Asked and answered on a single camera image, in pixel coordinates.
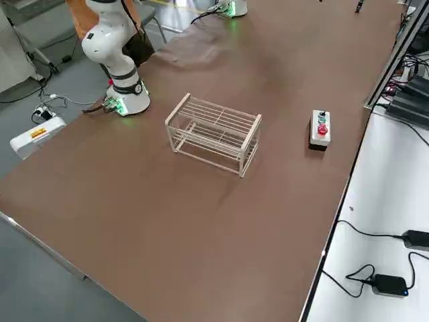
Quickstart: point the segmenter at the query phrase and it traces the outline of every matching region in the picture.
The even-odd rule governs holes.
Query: sticker
[[[45,133],[46,132],[46,129],[44,128],[44,127],[42,127],[41,129],[38,129],[37,131],[34,131],[33,133],[32,133],[32,139],[34,139],[34,138],[36,138],[36,137],[38,137],[38,136],[40,136],[40,135],[42,135],[43,133]]]

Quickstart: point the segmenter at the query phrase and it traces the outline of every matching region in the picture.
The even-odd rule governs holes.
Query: white cable
[[[72,103],[74,103],[74,104],[77,104],[77,105],[92,105],[92,104],[94,104],[96,101],[93,101],[93,102],[88,102],[88,103],[81,103],[81,102],[76,102],[76,101],[73,101],[72,99],[70,99],[70,98],[68,98],[67,96],[65,96],[65,95],[57,95],[57,94],[51,94],[50,95],[50,100],[48,100],[48,101],[46,101],[45,103],[47,103],[47,102],[49,102],[49,101],[51,101],[51,100],[53,100],[53,99],[66,99],[67,101],[70,101],[70,102],[72,102]]]

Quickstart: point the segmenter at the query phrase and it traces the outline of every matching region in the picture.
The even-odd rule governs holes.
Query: electronic equipment
[[[308,148],[325,151],[330,143],[330,113],[314,110],[310,120]]]
[[[421,76],[415,75],[402,88],[402,91],[405,94],[429,100],[429,80]]]
[[[369,282],[375,294],[407,297],[407,283],[402,277],[376,274]]]
[[[207,12],[217,12],[219,15],[228,18],[243,17],[247,14],[246,0],[219,0],[213,7],[208,8]]]
[[[429,99],[397,91],[386,113],[422,127],[429,127]]]
[[[105,65],[113,80],[105,101],[115,105],[112,108],[121,116],[145,111],[150,104],[149,93],[134,61],[122,53],[138,26],[123,0],[86,0],[86,5],[100,19],[86,34],[82,49],[89,59]]]
[[[429,233],[424,231],[408,230],[403,235],[405,247],[413,250],[429,252]]]

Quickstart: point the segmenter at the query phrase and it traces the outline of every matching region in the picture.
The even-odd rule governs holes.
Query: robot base
[[[208,11],[218,11],[219,15],[227,18],[243,17],[247,14],[246,0],[220,0]]]
[[[141,113],[145,111],[150,104],[150,98],[144,86],[143,91],[138,95],[118,93],[112,86],[109,87],[106,94],[106,100],[114,99],[118,102],[116,112],[120,116]]]

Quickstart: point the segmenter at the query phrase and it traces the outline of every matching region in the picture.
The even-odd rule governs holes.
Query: black device
[[[413,250],[429,252],[429,233],[424,231],[407,230],[402,234],[405,247]]]
[[[405,94],[429,100],[429,80],[414,76],[402,89]]]
[[[391,297],[407,297],[407,283],[402,277],[376,274],[369,282],[375,294]]]
[[[397,91],[386,113],[422,127],[429,127],[429,99]]]

